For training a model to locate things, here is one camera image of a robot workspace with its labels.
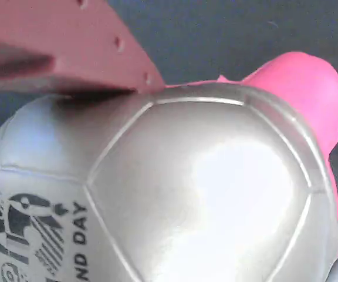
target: gray surface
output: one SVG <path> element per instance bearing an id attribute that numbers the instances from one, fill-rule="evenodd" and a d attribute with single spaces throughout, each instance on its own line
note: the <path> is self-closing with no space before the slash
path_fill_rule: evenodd
<path id="1" fill-rule="evenodd" d="M 73 282 L 82 254 L 89 281 L 324 282 L 326 171 L 304 120 L 254 88 L 39 99 L 0 130 L 0 277 Z"/>

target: gray background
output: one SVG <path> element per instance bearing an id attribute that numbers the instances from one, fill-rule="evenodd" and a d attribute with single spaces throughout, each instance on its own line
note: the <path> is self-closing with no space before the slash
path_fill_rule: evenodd
<path id="1" fill-rule="evenodd" d="M 110 0 L 167 83 L 241 79 L 304 51 L 338 71 L 338 1 Z M 30 95 L 0 93 L 0 125 Z M 338 185 L 338 145 L 331 154 Z"/>

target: hole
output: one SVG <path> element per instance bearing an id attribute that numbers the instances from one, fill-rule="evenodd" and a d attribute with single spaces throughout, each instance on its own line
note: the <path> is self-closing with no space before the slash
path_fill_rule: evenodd
<path id="1" fill-rule="evenodd" d="M 76 0 L 76 2 L 81 9 L 85 9 L 85 7 L 87 6 L 87 0 Z"/>
<path id="2" fill-rule="evenodd" d="M 144 81 L 146 82 L 146 85 L 152 84 L 152 76 L 148 72 L 144 74 Z"/>
<path id="3" fill-rule="evenodd" d="M 124 40 L 119 38 L 118 36 L 114 39 L 114 44 L 117 48 L 118 53 L 122 53 L 124 51 Z"/>

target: red plastic piece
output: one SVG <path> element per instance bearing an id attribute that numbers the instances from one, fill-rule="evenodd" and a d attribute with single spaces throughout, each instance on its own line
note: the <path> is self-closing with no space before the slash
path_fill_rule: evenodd
<path id="1" fill-rule="evenodd" d="M 0 0 L 0 89 L 163 89 L 158 70 L 105 0 Z"/>

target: pink object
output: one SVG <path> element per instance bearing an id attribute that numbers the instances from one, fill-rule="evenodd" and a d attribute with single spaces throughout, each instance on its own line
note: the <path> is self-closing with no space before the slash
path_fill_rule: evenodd
<path id="1" fill-rule="evenodd" d="M 220 76 L 218 82 L 237 83 Z M 338 142 L 338 74 L 323 59 L 301 52 L 289 52 L 266 63 L 240 82 L 267 90 L 284 99 L 306 119 L 323 152 L 334 188 L 336 181 L 329 153 Z"/>

